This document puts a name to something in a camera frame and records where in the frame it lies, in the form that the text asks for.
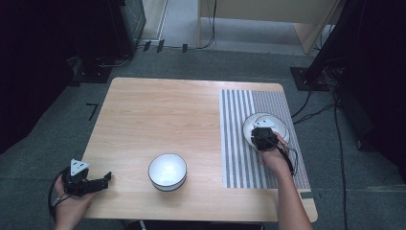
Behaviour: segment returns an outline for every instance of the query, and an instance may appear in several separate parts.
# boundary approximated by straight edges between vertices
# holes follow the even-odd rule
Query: gray floor
[[[169,8],[177,6],[178,1],[181,2],[170,1]],[[161,38],[168,38],[166,45],[191,45],[194,33],[171,38],[176,25],[169,25],[169,18],[170,11],[161,34]],[[188,23],[192,31],[193,22]],[[294,35],[286,40],[289,39],[293,41]],[[220,42],[212,50],[189,50],[185,54],[171,48],[164,48],[162,53],[153,48],[147,52],[139,50],[128,64],[113,69],[110,81],[129,77],[275,82],[283,86],[291,113],[302,106],[307,93],[296,89],[289,67],[306,67],[313,57],[287,48],[281,48],[284,54],[233,52],[231,46],[228,51],[221,51],[217,50]],[[81,159],[108,86],[109,83],[83,83],[80,87],[67,87],[32,133],[0,155],[0,229],[53,228],[46,204],[50,183],[72,158]],[[298,118],[332,102],[331,92],[315,92]],[[93,106],[86,103],[100,105],[90,121]],[[406,188],[395,165],[379,152],[359,151],[344,111],[338,109],[337,116],[343,136],[349,229],[406,229]],[[341,157],[333,109],[295,125],[295,131],[319,214],[314,226],[344,229]],[[277,227],[276,223],[265,225],[266,229]],[[123,227],[117,219],[84,219],[78,229]]]

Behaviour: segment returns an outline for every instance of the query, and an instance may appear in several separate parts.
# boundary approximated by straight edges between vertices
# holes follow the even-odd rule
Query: wrist-mounted device
[[[85,169],[75,175],[71,175],[71,167],[67,167],[62,174],[63,187],[65,193],[72,196],[84,196],[108,188],[108,181],[111,179],[111,172],[104,178],[88,180],[89,169]]]
[[[286,151],[278,146],[281,143],[277,134],[274,133],[271,127],[255,127],[251,131],[251,141],[257,150],[274,150],[277,149],[289,167],[290,173],[295,173],[292,162],[289,159]]]
[[[111,172],[104,178],[88,180],[89,164],[72,159],[71,166],[62,170],[54,179],[48,193],[48,209],[53,219],[56,219],[56,206],[70,196],[84,196],[108,188],[108,182],[111,180]],[[57,179],[62,176],[64,194],[52,201],[52,194]]]

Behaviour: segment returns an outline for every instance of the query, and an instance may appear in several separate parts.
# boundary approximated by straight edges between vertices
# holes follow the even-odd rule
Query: black stand leg
[[[314,82],[313,85],[310,85],[310,82],[305,80],[305,73],[307,68],[301,67],[290,67],[290,72],[292,73],[293,80],[296,83],[298,90],[312,90],[312,91],[329,91],[328,85],[324,79],[319,79],[317,82]]]

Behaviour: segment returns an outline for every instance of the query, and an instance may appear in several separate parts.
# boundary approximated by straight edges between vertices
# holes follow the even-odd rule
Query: bowl rim
[[[152,163],[153,163],[156,159],[158,159],[159,157],[164,156],[164,155],[175,155],[175,156],[179,157],[180,159],[182,159],[183,163],[185,164],[185,174],[182,176],[182,178],[181,178],[179,181],[177,181],[176,183],[171,184],[171,185],[160,185],[160,184],[156,183],[156,182],[151,178],[151,175],[150,175],[150,168],[151,168]],[[149,180],[152,181],[153,184],[158,185],[159,187],[172,187],[172,186],[175,186],[175,185],[179,184],[180,182],[182,182],[182,180],[186,177],[187,174],[188,174],[188,164],[186,163],[185,159],[183,159],[182,156],[180,156],[180,155],[178,155],[178,154],[175,154],[175,153],[163,153],[163,154],[160,154],[160,155],[156,156],[156,157],[149,163],[149,166],[148,166],[148,177],[149,177]]]

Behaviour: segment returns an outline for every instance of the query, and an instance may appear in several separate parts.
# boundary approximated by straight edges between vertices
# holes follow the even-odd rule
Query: human arm
[[[279,148],[284,150],[282,144],[286,142],[277,133]],[[299,198],[298,191],[290,174],[289,167],[277,149],[260,151],[262,162],[269,167],[278,181],[278,219],[281,230],[290,229],[313,229],[305,208]]]
[[[60,200],[68,197],[64,193],[62,177],[55,184],[56,194]],[[56,230],[73,230],[83,218],[96,194],[87,194],[82,197],[69,196],[56,206]]]

